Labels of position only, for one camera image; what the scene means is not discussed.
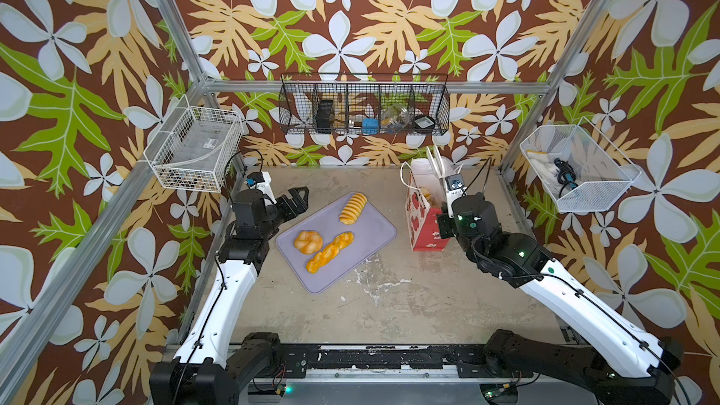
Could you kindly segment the long twisted bread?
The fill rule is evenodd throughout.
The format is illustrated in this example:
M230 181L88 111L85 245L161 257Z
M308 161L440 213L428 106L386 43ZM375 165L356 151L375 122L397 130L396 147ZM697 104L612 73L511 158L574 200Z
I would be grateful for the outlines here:
M343 249L347 249L352 245L352 243L354 243L354 234L352 232L339 234L331 243L307 262L307 272L316 274L322 267L334 260Z

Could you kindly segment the small round knotted bun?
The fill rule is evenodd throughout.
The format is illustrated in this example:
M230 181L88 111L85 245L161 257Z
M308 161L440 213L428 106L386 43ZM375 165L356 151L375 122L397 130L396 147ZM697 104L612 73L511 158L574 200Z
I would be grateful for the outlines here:
M421 194L425 198L426 202L428 202L429 204L432 204L432 200L433 200L432 194L427 189L422 187Z

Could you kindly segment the round braided bun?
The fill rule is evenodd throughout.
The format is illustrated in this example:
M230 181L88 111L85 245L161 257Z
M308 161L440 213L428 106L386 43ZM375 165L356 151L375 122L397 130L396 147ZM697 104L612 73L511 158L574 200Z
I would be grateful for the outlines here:
M315 231L302 231L294 240L294 247L304 255L313 255L324 246L324 238Z

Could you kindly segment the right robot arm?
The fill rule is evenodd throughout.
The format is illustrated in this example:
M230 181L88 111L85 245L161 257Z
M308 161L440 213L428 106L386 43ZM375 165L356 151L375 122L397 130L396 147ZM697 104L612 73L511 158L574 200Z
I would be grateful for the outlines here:
M451 192L438 225L441 238L457 239L481 272L528 294L586 342L549 344L497 330L484 346L489 365L573 384L602 404L669 404L684 391L675 375L684 356L678 341L631 324L532 236L506 232L483 194Z

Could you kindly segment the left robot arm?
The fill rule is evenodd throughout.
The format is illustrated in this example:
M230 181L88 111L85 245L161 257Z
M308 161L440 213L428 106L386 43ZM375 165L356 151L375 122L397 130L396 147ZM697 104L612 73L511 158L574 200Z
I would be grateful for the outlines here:
M309 189L292 187L275 201L261 189L232 199L235 220L217 253L217 273L200 316L170 362L151 374L156 404L236 404L262 371L279 366L279 337L262 333L230 352L234 326L281 224L309 208Z

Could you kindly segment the red white paper bag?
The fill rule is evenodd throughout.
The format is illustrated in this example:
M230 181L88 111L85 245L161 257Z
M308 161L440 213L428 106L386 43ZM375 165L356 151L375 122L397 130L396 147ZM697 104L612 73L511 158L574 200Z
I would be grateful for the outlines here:
M405 215L413 251L443 251L449 242L440 238L437 216L441 213L442 203L439 201L442 191L437 178L431 170L427 159L413 159L410 163L403 162L399 177L406 188ZM432 204L425 201L421 189L425 188L432 194Z

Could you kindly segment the steel tongs cream tips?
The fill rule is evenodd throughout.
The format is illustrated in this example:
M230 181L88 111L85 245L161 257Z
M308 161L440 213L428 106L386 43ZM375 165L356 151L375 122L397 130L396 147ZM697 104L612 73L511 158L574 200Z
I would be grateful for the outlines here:
M433 174L440 184L442 195L439 201L446 205L446 213L448 217L453 218L455 217L455 211L453 208L455 201L461 198L465 190L463 192L460 190L448 191L446 188L446 180L444 180L444 178L446 178L446 176L451 176L451 174L459 174L459 172L456 172L452 167L448 168L446 166L444 159L441 156L440 149L436 145L427 149L427 160L430 163Z

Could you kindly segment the ridged yellow bread loaf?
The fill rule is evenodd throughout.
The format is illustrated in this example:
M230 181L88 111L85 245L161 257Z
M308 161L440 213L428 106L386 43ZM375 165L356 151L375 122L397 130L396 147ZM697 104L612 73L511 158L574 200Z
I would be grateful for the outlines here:
M344 225L354 225L360 218L366 204L367 197L363 193L354 193L339 215L339 222Z

